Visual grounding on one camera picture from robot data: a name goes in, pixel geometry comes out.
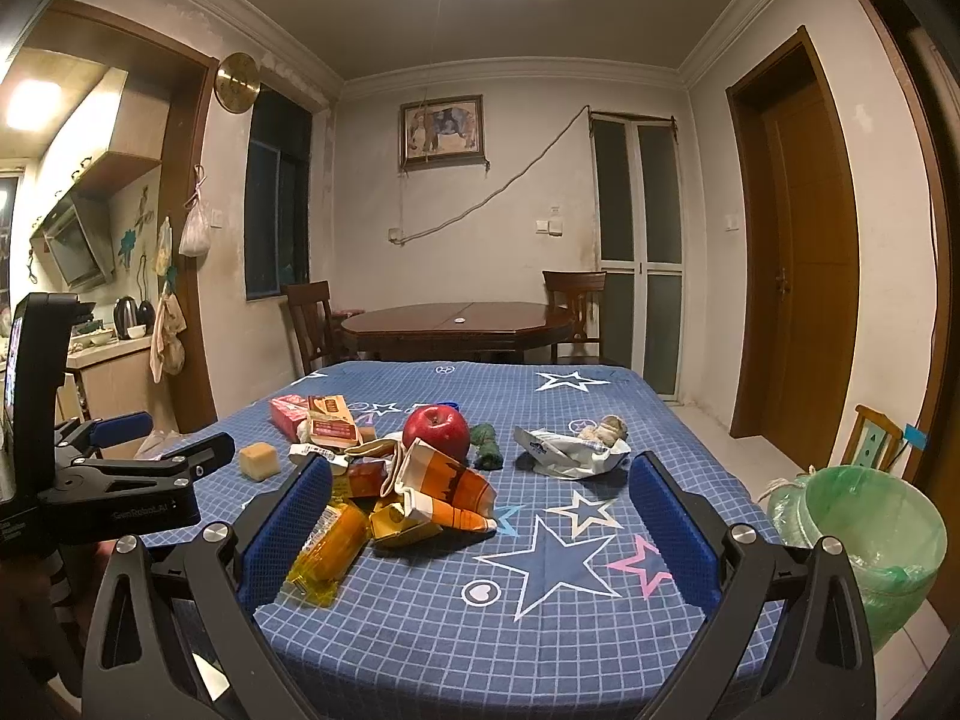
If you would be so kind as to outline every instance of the picture frame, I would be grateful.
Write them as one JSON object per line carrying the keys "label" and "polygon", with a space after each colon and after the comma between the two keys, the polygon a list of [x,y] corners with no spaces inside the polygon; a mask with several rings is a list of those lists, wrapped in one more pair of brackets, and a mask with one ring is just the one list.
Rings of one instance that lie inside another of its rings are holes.
{"label": "picture frame", "polygon": [[400,170],[486,164],[483,95],[400,106]]}

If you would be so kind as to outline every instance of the brown wooden table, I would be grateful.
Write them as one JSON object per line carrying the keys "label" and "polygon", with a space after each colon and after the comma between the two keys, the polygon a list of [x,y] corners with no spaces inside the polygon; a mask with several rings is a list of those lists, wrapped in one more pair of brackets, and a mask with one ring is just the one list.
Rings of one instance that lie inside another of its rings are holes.
{"label": "brown wooden table", "polygon": [[381,359],[459,359],[493,352],[498,359],[522,362],[525,349],[569,338],[573,316],[539,303],[425,303],[359,314],[342,329],[349,348]]}

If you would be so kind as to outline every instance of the yellow plastic wrapper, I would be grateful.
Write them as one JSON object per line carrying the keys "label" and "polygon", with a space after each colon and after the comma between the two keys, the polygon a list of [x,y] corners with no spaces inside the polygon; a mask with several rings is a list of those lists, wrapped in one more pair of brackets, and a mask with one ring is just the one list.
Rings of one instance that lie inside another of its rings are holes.
{"label": "yellow plastic wrapper", "polygon": [[369,538],[367,515],[356,505],[344,500],[330,504],[296,556],[287,581],[307,603],[329,607]]}

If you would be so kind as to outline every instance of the green trash can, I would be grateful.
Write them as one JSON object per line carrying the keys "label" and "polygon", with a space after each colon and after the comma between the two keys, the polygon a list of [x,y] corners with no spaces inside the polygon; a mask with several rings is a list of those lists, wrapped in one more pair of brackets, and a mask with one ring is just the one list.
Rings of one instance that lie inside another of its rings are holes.
{"label": "green trash can", "polygon": [[784,543],[843,541],[874,652],[920,608],[947,552],[944,520],[928,498],[890,474],[834,466],[774,490],[770,518]]}

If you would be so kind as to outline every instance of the beige cube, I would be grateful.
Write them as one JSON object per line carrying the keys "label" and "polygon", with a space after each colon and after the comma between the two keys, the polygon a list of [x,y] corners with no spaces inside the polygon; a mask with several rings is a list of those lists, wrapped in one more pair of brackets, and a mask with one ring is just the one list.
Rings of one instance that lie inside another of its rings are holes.
{"label": "beige cube", "polygon": [[255,482],[262,482],[280,473],[277,450],[264,442],[245,446],[240,450],[240,472]]}

